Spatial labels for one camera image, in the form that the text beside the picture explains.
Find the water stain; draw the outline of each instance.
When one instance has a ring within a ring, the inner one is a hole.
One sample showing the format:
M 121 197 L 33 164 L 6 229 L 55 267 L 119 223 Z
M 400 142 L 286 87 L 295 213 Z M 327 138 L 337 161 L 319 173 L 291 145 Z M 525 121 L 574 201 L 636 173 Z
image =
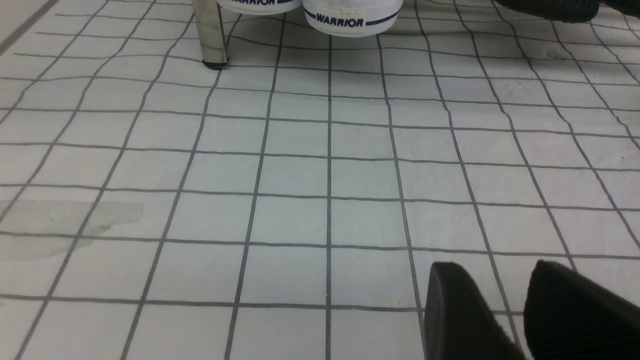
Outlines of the water stain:
M 0 202 L 0 208 L 8 202 Z M 15 233 L 75 234 L 92 202 L 65 200 L 22 200 L 11 208 L 2 223 L 2 230 Z M 143 204 L 101 202 L 93 211 L 83 234 L 99 236 L 114 226 L 132 224 L 143 216 Z M 82 239 L 76 248 L 91 245 Z M 70 238 L 0 235 L 0 261 L 34 261 L 66 253 Z

